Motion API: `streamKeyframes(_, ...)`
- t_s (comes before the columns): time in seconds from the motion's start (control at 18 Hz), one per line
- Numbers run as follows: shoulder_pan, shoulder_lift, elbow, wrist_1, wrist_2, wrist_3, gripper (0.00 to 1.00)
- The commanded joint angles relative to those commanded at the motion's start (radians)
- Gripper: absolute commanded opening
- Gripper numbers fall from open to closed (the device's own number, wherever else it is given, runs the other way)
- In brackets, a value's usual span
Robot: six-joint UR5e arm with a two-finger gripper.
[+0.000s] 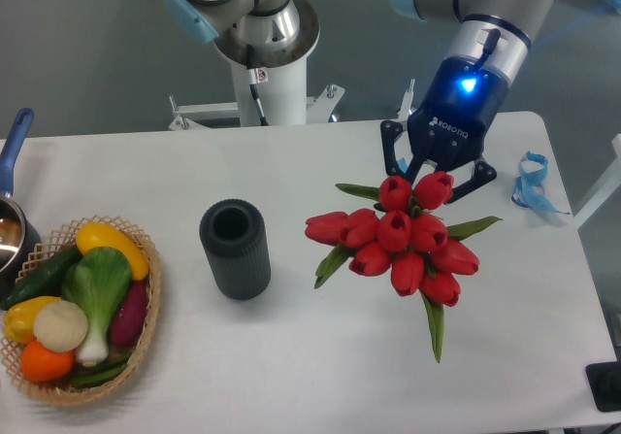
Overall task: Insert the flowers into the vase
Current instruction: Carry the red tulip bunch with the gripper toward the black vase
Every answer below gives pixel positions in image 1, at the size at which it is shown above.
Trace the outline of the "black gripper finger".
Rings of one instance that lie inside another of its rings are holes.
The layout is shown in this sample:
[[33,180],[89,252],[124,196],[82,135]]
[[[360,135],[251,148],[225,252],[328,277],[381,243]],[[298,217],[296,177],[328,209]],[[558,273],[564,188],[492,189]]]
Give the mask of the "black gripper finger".
[[496,169],[484,158],[478,158],[474,161],[474,168],[471,177],[466,182],[453,187],[452,195],[446,203],[452,204],[485,186],[486,184],[493,182],[496,178]]
[[[411,160],[407,168],[402,169],[397,160],[395,145],[405,134],[408,135],[409,139]],[[384,120],[380,124],[380,137],[386,174],[388,176],[400,176],[410,183],[414,183],[435,143],[434,131],[415,128],[412,123]]]

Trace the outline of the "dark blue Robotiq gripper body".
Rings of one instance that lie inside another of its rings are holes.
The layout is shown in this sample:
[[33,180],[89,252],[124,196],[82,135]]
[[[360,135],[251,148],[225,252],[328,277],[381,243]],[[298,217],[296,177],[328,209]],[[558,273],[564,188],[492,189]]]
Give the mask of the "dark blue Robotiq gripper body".
[[507,96],[505,79],[449,57],[441,63],[421,105],[408,119],[411,171],[431,161],[452,171],[479,159],[484,139]]

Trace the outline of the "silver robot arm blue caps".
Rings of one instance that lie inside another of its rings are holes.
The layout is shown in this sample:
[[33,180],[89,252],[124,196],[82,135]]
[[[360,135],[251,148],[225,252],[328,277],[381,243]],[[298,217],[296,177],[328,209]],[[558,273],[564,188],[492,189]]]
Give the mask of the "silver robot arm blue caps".
[[406,122],[380,126],[387,175],[414,182],[423,164],[449,173],[469,163],[457,201],[492,182],[484,139],[555,0],[390,0],[395,12],[460,26],[422,102]]

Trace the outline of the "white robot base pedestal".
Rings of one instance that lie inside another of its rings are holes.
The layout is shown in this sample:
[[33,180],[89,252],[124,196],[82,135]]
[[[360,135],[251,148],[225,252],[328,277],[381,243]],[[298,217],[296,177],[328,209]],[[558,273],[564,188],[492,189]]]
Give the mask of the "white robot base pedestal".
[[229,63],[241,126],[333,120],[343,88],[308,95],[307,60],[320,26],[307,0],[163,1],[186,35],[213,44]]

